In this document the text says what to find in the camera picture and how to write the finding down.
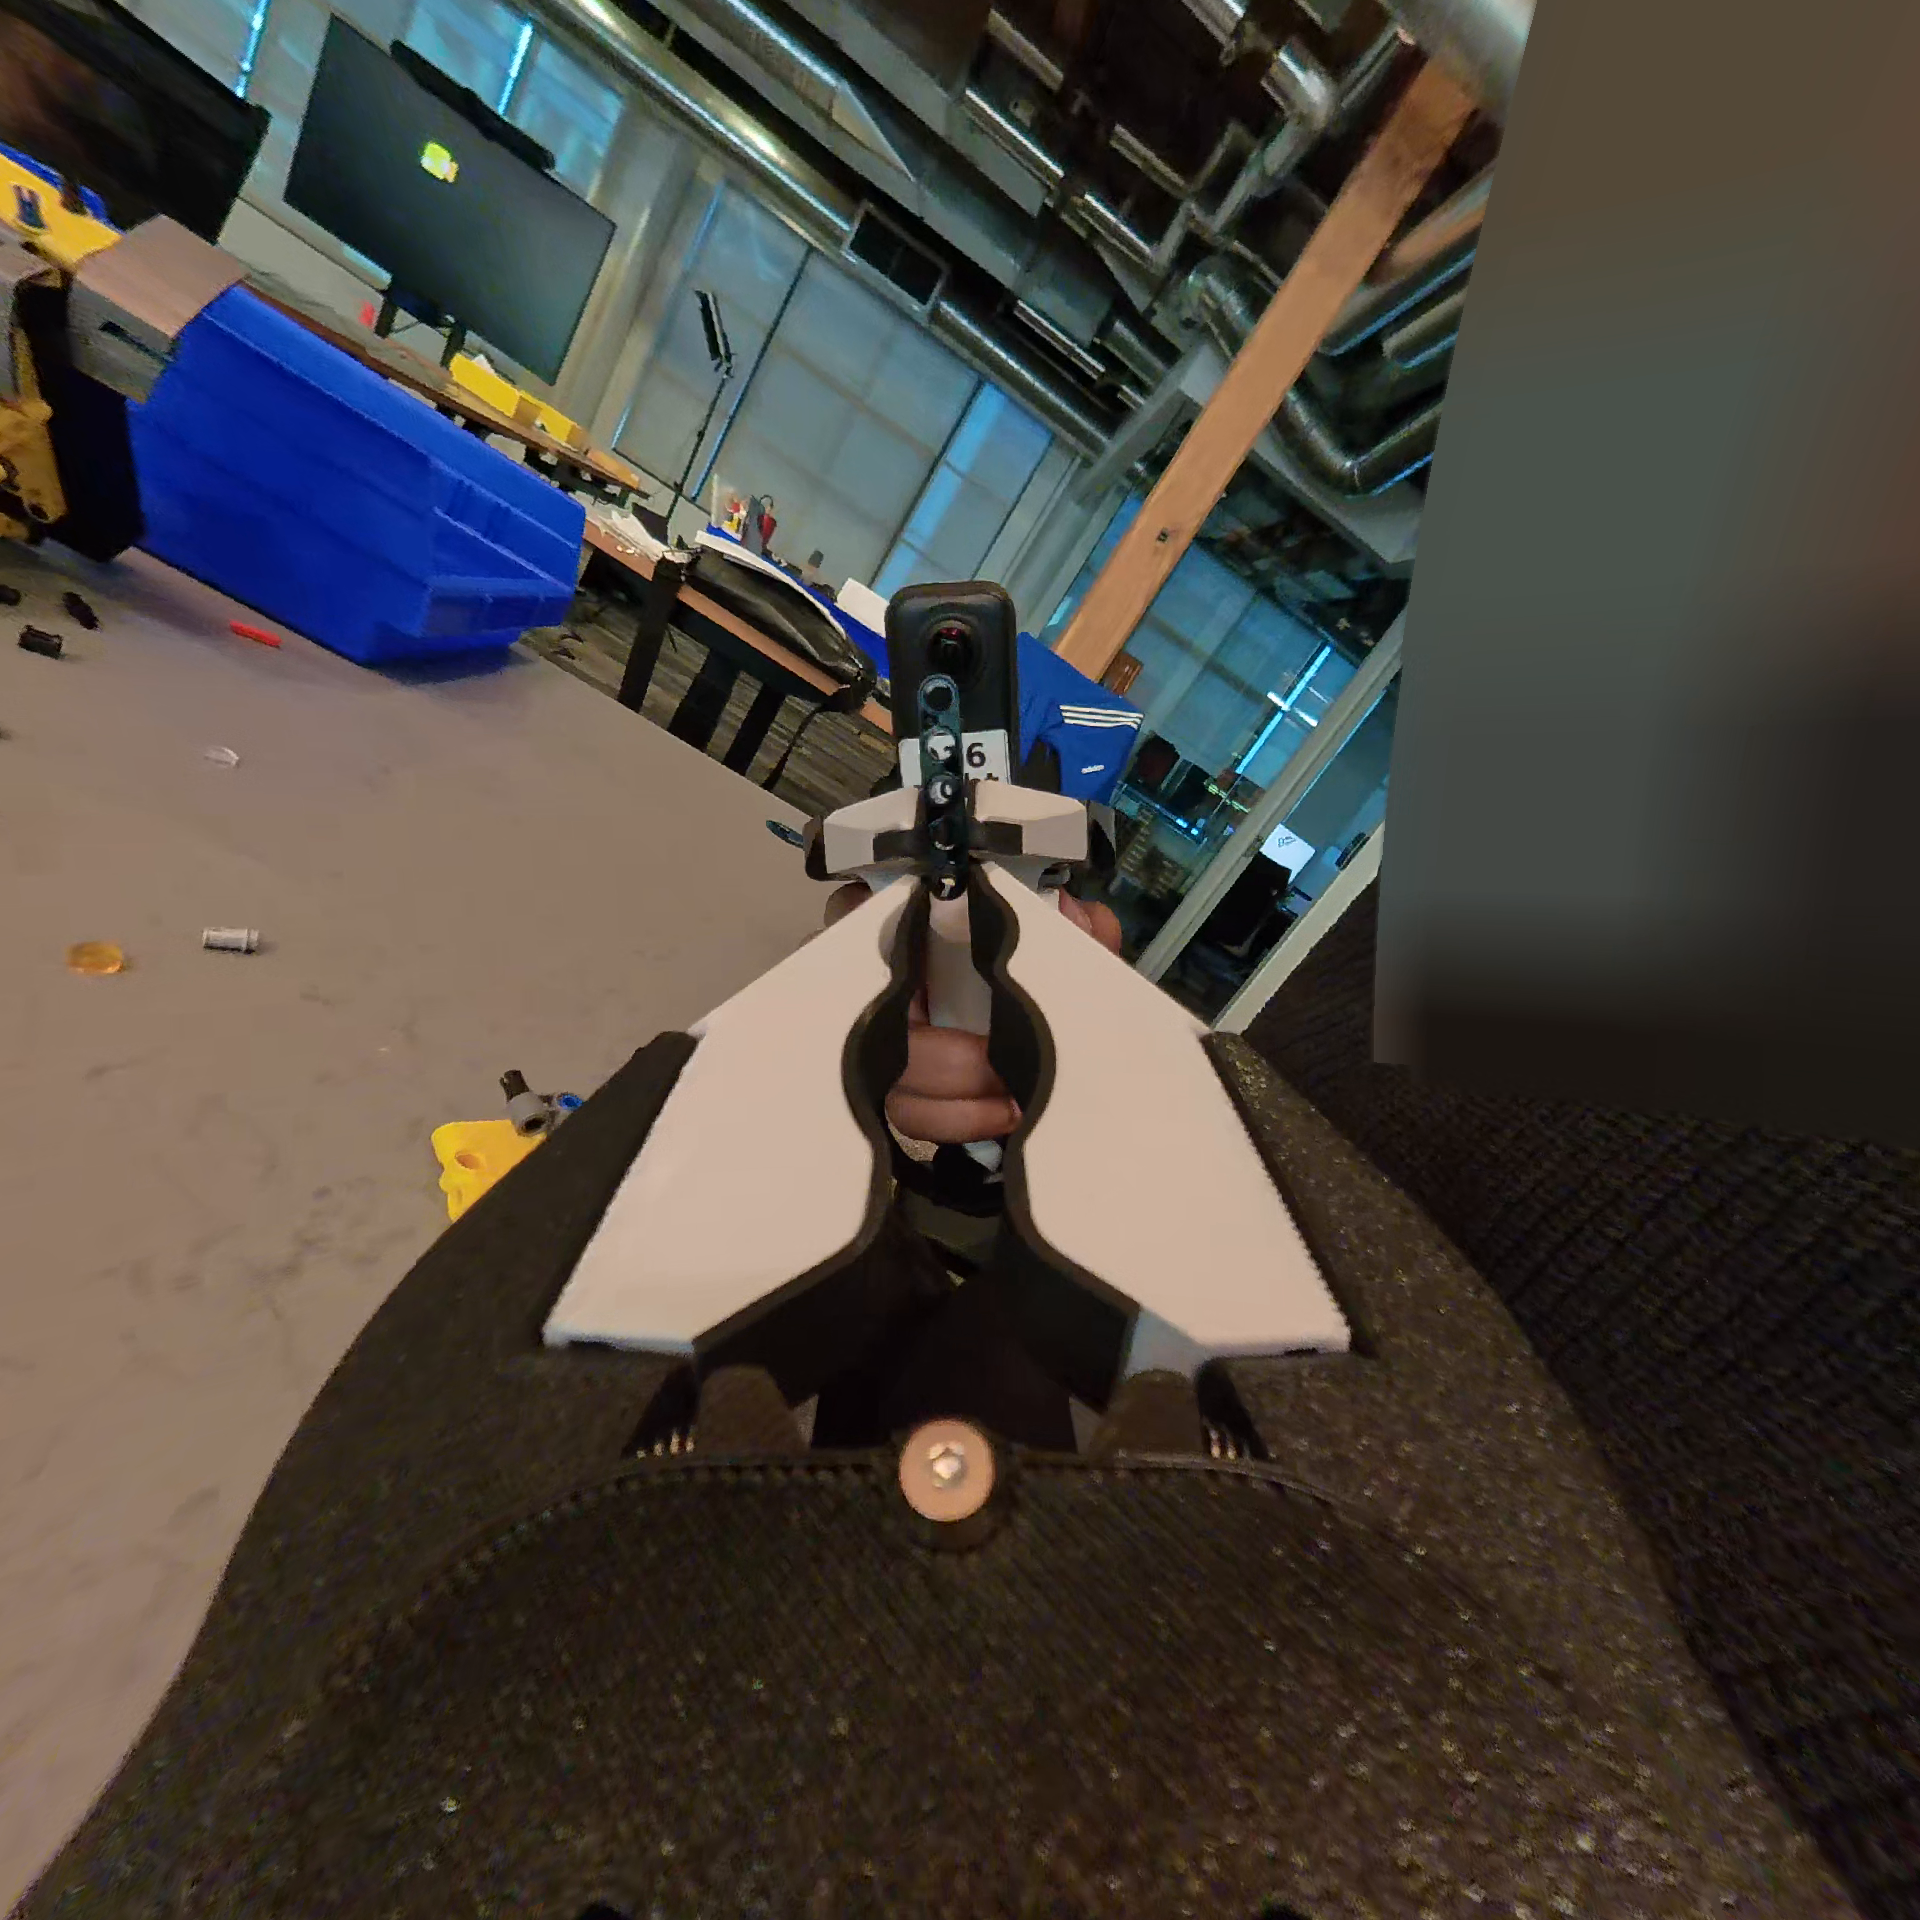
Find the yellow brick assembly grey connectors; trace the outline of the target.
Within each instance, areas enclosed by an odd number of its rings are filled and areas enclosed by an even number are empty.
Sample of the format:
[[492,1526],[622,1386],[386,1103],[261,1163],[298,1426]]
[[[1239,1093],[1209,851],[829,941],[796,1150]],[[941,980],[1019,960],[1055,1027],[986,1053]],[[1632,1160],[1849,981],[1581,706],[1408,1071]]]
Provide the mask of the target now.
[[504,1117],[449,1119],[428,1136],[445,1217],[456,1219],[582,1104],[576,1091],[538,1091],[525,1074],[501,1074]]

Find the person's dark clothing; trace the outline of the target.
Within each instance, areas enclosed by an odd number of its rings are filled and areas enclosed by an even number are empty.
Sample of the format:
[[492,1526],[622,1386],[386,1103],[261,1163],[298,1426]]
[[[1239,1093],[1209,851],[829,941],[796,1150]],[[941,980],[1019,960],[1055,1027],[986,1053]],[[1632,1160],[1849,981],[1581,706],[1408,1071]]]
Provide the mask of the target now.
[[1246,1040],[1495,1289],[1749,1753],[1866,1916],[1914,1916],[1916,1153],[1378,1066],[1378,896]]

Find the black beam with pins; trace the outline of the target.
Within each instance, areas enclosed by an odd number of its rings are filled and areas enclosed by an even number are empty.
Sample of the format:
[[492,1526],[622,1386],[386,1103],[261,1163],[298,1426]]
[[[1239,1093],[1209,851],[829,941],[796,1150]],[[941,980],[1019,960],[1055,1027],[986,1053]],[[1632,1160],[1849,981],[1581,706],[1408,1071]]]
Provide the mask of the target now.
[[958,719],[958,681],[925,673],[918,689],[924,883],[944,901],[966,894],[972,864],[972,787]]

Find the person's right hand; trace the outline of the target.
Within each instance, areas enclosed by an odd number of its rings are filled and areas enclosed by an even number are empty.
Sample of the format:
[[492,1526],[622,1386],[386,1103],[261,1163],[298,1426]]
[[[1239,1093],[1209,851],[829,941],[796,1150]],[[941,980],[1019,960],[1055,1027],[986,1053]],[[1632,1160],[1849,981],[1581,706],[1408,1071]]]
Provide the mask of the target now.
[[1019,1104],[992,1069],[986,1037],[915,1020],[885,1119],[902,1139],[974,1146],[1011,1136]]

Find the wooden desk black legs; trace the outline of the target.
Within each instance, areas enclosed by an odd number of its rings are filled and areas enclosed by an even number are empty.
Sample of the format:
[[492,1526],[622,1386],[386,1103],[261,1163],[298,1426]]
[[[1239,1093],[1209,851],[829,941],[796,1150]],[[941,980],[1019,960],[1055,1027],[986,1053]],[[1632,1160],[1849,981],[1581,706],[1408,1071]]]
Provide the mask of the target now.
[[552,477],[564,490],[589,493],[611,506],[654,503],[644,473],[611,451],[565,443],[538,419],[522,419],[518,404],[494,404],[488,396],[469,390],[439,366],[424,360],[424,353],[375,337],[368,327],[349,323],[322,306],[314,306],[311,300],[302,300],[291,289],[284,289],[269,273],[248,276],[246,289],[258,293],[258,300],[266,300],[274,311],[325,340],[332,349],[345,350],[349,360],[421,396],[421,403],[455,419],[462,431],[479,439],[501,436],[511,443],[525,464],[535,464],[542,477]]
[[[684,563],[678,559],[684,547],[652,540],[635,517],[589,513],[586,520],[576,591],[595,600],[596,607],[621,604],[635,614],[629,656],[615,690],[621,706],[644,710],[666,639],[691,636],[706,653],[666,730],[708,750],[735,686],[751,679],[758,690],[724,756],[724,766],[735,773],[751,773],[755,756],[789,699],[805,707],[796,724],[799,733],[815,714],[832,710],[872,721],[882,740],[895,737],[892,693],[885,686],[859,706],[844,706],[844,697],[819,669],[761,636],[742,620],[686,586]],[[846,614],[844,620],[859,643],[859,620]]]

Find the black bag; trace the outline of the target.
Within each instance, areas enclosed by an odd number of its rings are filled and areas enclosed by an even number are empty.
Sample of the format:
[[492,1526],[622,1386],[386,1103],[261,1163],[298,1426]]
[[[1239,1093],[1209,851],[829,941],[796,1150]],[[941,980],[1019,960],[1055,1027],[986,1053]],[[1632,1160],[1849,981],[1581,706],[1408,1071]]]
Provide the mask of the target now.
[[778,563],[725,536],[686,544],[678,559],[686,586],[819,669],[844,706],[859,706],[885,686],[878,660],[852,636],[844,614]]

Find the dark computer monitor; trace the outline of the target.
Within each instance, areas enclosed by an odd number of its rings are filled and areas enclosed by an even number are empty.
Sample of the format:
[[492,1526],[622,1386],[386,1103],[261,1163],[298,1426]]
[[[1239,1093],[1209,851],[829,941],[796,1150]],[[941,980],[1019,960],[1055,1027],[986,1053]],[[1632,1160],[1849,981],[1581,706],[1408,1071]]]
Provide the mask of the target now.
[[108,224],[168,216],[216,241],[269,123],[121,3],[2,6],[2,146]]

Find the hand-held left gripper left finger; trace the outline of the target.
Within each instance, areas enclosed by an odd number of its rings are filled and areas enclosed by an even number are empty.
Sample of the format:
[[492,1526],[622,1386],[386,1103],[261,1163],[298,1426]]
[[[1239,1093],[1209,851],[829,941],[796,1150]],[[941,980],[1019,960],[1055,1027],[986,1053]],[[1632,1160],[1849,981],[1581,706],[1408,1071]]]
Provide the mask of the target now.
[[549,1347],[819,1369],[832,1291],[885,1213],[856,1044],[924,906],[895,879],[742,984],[691,1050],[539,1329]]

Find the yellow box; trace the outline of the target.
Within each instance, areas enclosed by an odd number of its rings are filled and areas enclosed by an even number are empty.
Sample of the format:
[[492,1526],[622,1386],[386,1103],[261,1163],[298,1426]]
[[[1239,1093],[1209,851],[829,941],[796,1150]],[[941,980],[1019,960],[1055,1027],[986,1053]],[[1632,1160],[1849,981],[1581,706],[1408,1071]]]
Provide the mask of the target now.
[[471,400],[492,404],[496,413],[511,416],[521,426],[539,429],[555,443],[564,443],[574,451],[589,451],[589,436],[581,421],[569,419],[549,400],[509,381],[482,353],[455,353],[445,371],[451,381]]

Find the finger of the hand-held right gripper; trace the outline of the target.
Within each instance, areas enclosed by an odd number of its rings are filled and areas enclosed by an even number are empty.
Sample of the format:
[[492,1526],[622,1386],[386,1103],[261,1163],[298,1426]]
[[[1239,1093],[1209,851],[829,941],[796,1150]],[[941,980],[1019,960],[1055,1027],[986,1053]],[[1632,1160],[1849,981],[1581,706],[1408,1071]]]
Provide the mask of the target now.
[[889,886],[925,874],[924,801],[918,794],[874,794],[812,816],[802,829],[802,871],[819,883]]
[[972,790],[969,860],[1082,864],[1092,844],[1092,819],[1081,799],[1048,790]]

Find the blue jacket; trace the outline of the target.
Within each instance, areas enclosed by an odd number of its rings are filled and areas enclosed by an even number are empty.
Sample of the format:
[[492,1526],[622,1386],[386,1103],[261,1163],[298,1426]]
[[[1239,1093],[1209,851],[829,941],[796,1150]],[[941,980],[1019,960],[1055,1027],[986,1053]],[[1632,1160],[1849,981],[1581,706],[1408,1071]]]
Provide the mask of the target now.
[[1018,690],[1019,779],[1112,806],[1141,740],[1141,707],[1025,630],[1018,633]]

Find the yellow toy vehicle model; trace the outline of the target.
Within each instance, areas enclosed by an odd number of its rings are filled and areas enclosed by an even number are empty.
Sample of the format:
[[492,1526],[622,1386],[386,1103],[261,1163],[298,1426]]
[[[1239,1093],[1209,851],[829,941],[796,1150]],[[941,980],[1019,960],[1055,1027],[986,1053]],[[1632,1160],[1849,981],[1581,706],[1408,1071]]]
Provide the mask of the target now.
[[121,231],[2,147],[2,540],[115,559],[142,536],[128,411],[242,269],[168,216]]

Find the wooden post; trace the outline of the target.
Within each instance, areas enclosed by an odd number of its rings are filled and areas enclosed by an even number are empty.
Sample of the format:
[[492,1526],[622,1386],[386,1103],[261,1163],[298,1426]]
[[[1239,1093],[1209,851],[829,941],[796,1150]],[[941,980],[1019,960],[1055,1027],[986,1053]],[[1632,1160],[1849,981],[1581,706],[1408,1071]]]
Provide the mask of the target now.
[[1359,289],[1472,113],[1472,94],[1444,64],[1425,63],[1412,77],[1329,216],[1192,419],[1141,513],[1092,579],[1056,644],[1076,671],[1106,679],[1262,426],[1309,366],[1309,353]]

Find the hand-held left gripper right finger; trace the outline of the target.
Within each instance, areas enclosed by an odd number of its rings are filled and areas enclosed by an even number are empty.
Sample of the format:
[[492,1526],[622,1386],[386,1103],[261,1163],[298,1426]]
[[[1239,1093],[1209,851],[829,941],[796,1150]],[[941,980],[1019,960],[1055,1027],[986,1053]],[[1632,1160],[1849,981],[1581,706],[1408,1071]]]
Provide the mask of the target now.
[[1035,889],[979,867],[989,1056],[1019,1107],[998,1264],[1056,1379],[1345,1354],[1349,1313],[1209,1053],[1209,1027]]

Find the large blue plastic bin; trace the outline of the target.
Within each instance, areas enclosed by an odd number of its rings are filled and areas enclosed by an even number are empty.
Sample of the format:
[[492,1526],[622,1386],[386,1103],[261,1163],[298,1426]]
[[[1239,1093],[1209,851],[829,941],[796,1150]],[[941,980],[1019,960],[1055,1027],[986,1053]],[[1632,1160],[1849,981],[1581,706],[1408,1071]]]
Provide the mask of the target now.
[[582,503],[228,289],[128,404],[136,547],[368,666],[496,653],[571,607]]

